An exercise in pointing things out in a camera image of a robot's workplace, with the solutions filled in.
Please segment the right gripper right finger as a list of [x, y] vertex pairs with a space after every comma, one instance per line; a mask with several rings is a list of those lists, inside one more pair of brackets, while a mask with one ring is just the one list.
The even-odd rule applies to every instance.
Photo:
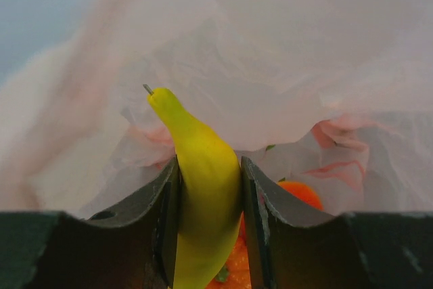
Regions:
[[432, 214], [332, 216], [242, 158], [253, 288], [431, 288]]

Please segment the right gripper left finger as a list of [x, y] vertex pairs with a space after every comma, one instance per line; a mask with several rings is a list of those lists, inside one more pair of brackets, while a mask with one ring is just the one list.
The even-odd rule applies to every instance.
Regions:
[[179, 183], [173, 158], [149, 184], [88, 220], [62, 211], [1, 213], [1, 287], [171, 286]]

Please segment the single yellow banana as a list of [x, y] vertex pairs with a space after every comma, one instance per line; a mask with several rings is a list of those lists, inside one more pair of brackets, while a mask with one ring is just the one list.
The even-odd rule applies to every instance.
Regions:
[[223, 268], [240, 230], [240, 163], [230, 145], [170, 89], [143, 88], [172, 137], [181, 172], [173, 288], [205, 288]]

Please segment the orange tangerine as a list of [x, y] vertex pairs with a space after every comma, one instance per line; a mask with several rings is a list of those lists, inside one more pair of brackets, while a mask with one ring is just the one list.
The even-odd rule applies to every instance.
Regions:
[[[308, 185], [297, 182], [288, 181], [282, 179], [278, 182], [278, 185], [285, 191], [291, 193], [304, 203], [316, 208], [317, 210], [323, 210], [318, 194]], [[217, 273], [217, 275], [207, 285], [207, 289], [234, 289], [243, 288], [251, 289], [250, 279], [250, 266], [248, 261], [248, 251], [246, 246], [246, 228], [244, 222], [244, 214], [241, 217], [239, 234], [233, 247], [231, 254], [229, 255], [223, 268]]]

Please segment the pink plastic bag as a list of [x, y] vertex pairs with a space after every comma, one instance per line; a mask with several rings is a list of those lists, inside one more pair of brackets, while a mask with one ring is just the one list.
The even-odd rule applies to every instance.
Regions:
[[89, 217], [153, 179], [167, 87], [325, 210], [432, 210], [432, 0], [1, 0], [1, 209]]

